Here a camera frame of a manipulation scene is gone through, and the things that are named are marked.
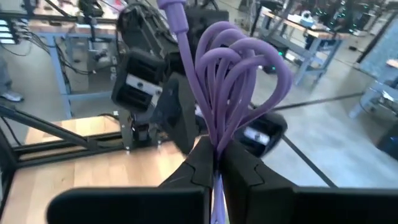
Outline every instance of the person's leg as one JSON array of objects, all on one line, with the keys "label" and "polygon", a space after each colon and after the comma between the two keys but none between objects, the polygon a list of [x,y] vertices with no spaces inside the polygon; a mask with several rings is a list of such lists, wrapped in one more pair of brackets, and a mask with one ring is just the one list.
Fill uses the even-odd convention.
[{"label": "person's leg", "polygon": [[11,90],[12,80],[8,74],[7,63],[0,62],[0,96],[6,100],[20,102],[24,98],[21,94]]}]

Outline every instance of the metal table leg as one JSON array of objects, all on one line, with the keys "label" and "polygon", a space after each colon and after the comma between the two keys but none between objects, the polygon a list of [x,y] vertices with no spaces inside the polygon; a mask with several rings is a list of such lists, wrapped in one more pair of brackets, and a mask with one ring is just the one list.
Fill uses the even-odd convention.
[{"label": "metal table leg", "polygon": [[65,37],[65,46],[67,47],[66,52],[68,55],[69,63],[73,63],[73,42],[71,37]]},{"label": "metal table leg", "polygon": [[[46,35],[47,44],[49,46],[55,46],[55,37],[53,35]],[[65,79],[63,78],[62,67],[60,63],[60,59],[58,56],[57,48],[49,47],[49,52],[51,56],[52,64],[54,65],[55,69],[55,78],[57,79],[58,89],[60,90],[60,94],[62,97],[63,109],[65,110],[67,119],[72,118],[72,112],[70,108],[70,102],[68,99],[68,95],[70,94],[70,89],[65,83]]]},{"label": "metal table leg", "polygon": [[311,66],[314,57],[316,57],[317,50],[320,44],[321,44],[321,39],[316,38],[313,40],[311,47],[308,50],[311,53],[311,57],[305,58],[304,61],[301,63],[300,68],[298,68],[298,71],[295,75],[296,76],[294,81],[295,85],[300,84],[300,82],[304,78],[304,75],[308,71],[308,68]]},{"label": "metal table leg", "polygon": [[[333,60],[333,58],[335,57],[338,49],[341,46],[341,43],[343,43],[342,40],[336,40],[335,45],[333,46],[333,48],[331,49],[331,51],[328,54],[328,57],[326,58],[326,60],[322,63],[322,66],[320,67],[321,69],[324,70],[328,70],[328,67],[330,65],[330,62]],[[319,79],[324,75],[325,73],[320,73],[316,82],[319,81]]]},{"label": "metal table leg", "polygon": [[283,23],[282,24],[282,29],[280,30],[280,36],[283,37],[285,32],[286,32],[287,24]]}]

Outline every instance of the shoe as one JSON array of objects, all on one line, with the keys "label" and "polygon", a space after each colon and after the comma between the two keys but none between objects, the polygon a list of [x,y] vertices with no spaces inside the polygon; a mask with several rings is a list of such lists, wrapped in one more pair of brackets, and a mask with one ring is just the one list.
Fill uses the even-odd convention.
[{"label": "shoe", "polygon": [[12,102],[21,102],[22,100],[24,100],[24,97],[21,94],[11,90],[3,93],[1,97]]}]

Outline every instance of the wooden table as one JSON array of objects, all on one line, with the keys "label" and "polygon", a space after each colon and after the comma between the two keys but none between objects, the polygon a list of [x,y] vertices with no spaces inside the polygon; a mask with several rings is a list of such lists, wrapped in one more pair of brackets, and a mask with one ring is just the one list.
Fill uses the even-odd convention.
[{"label": "wooden table", "polygon": [[[279,16],[276,16],[272,14],[271,12],[268,11],[263,11],[262,14],[264,16],[270,17],[272,19],[280,19]],[[310,29],[305,28],[304,26],[301,26],[300,24],[297,24],[296,22],[289,21],[287,19],[284,20],[284,24],[294,28],[298,29],[300,31],[306,32],[308,35],[314,36],[316,38],[321,38],[321,39],[347,39],[350,37],[350,34],[345,34],[345,33],[337,33],[335,36],[334,34],[328,33],[328,32],[322,32],[322,31],[313,31]]]},{"label": "wooden table", "polygon": [[[80,135],[112,133],[119,124],[111,118],[93,117],[55,122]],[[30,128],[26,144],[57,140]],[[97,156],[20,169],[16,172],[0,224],[46,224],[52,198],[74,187],[156,186],[183,162],[171,143],[159,148],[110,152]]]},{"label": "wooden table", "polygon": [[[57,0],[52,0],[54,4],[58,5]],[[63,9],[66,13],[71,16],[77,16],[80,14],[79,8],[76,7],[77,0],[71,0],[74,6],[70,4],[64,3],[61,9]],[[104,15],[102,18],[105,19],[114,19],[116,24],[116,19],[118,18],[118,14],[114,13],[109,6],[99,2],[103,8]],[[61,14],[52,9],[51,11],[46,11],[44,7],[46,4],[40,5],[37,9],[35,9],[34,13],[38,15],[48,15],[48,16],[61,16]],[[90,34],[90,28],[88,26],[78,26],[72,22],[63,22],[61,26],[51,26],[48,24],[48,21],[30,21],[29,28],[32,32],[47,32],[47,33],[80,33],[80,34]],[[114,34],[116,29],[116,25],[114,24],[99,24],[96,26],[95,32],[96,34]]]}]

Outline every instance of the workbench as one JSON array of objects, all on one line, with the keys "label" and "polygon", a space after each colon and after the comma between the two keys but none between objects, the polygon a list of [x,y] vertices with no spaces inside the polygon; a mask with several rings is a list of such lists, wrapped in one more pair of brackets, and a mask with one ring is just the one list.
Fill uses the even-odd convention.
[{"label": "workbench", "polygon": [[349,112],[355,118],[366,108],[374,108],[374,99],[385,98],[389,101],[398,100],[398,59],[389,59],[382,74],[364,92],[357,105]]},{"label": "workbench", "polygon": [[[113,133],[113,118],[92,117],[54,122],[82,136]],[[30,128],[26,144],[58,138]],[[46,153],[36,152],[42,156]],[[142,187],[162,183],[184,161],[172,142],[127,153],[116,151],[16,171],[0,224],[46,224],[47,205],[56,195],[74,187]]]},{"label": "workbench", "polygon": [[[262,21],[261,24],[260,35],[266,36],[268,33],[268,27],[270,21],[272,19],[280,19],[280,17],[272,14],[267,10],[263,10],[261,13],[264,16],[264,20]],[[274,34],[272,38],[280,42],[281,44],[286,45],[290,51],[292,51],[293,53],[298,55],[299,58],[302,59],[302,61],[298,63],[299,69],[295,74],[296,85],[298,85],[306,75],[315,75],[317,77],[316,79],[317,82],[326,73],[330,62],[337,53],[337,50],[339,49],[341,43],[345,39],[350,37],[350,34],[345,34],[345,33],[331,34],[327,31],[315,31],[315,29],[324,29],[324,27],[321,25],[314,25],[311,29],[308,29],[300,25],[300,21],[294,18],[298,17],[290,15],[288,19],[284,20],[281,31],[279,32],[279,34]],[[302,46],[299,46],[291,42],[289,39],[284,38],[284,34],[288,27],[299,30],[315,38],[308,50],[306,50]],[[331,46],[322,47],[321,41],[323,40],[335,40],[335,43]],[[320,59],[317,58],[317,52],[328,52],[328,56],[324,61],[321,61]],[[294,64],[297,64],[296,58],[293,56],[289,55],[288,57],[286,57],[286,59]],[[321,61],[320,62],[321,65],[319,67],[312,66],[312,63],[315,60],[317,62]]]},{"label": "workbench", "polygon": [[[52,0],[55,4],[58,5],[57,0]],[[71,1],[75,6],[77,0]],[[61,16],[59,12],[52,9],[50,11],[45,10],[46,5],[40,5],[37,9],[35,9],[34,13],[38,15],[53,15],[53,16]],[[60,6],[66,13],[71,16],[76,16],[79,14],[79,9],[70,4],[64,3],[63,6]],[[114,19],[116,24],[116,19],[118,15],[113,13],[113,11],[107,5],[101,5],[104,10],[103,18],[106,19]],[[66,53],[68,55],[68,62],[70,64],[73,63],[72,55],[73,55],[73,45],[72,38],[84,38],[89,39],[91,37],[90,27],[89,25],[84,24],[76,24],[71,22],[61,22],[56,25],[50,25],[48,21],[30,21],[29,29],[31,32],[36,33],[38,36],[43,37],[47,41],[48,46],[55,46],[56,39],[64,38],[66,45]],[[99,39],[111,39],[113,44],[115,39],[115,31],[116,25],[113,24],[98,24],[95,26],[95,34],[96,38]],[[81,93],[74,94],[72,92],[71,86],[64,78],[63,68],[60,63],[60,57],[58,55],[57,49],[55,47],[49,47],[49,53],[52,59],[52,64],[54,66],[54,72],[57,79],[58,89],[62,96],[63,107],[66,113],[67,119],[72,118],[71,106],[70,102],[74,100],[89,100],[94,98],[106,98],[111,96],[111,91],[101,91],[94,93]],[[109,67],[109,74],[111,74],[112,68]]]}]

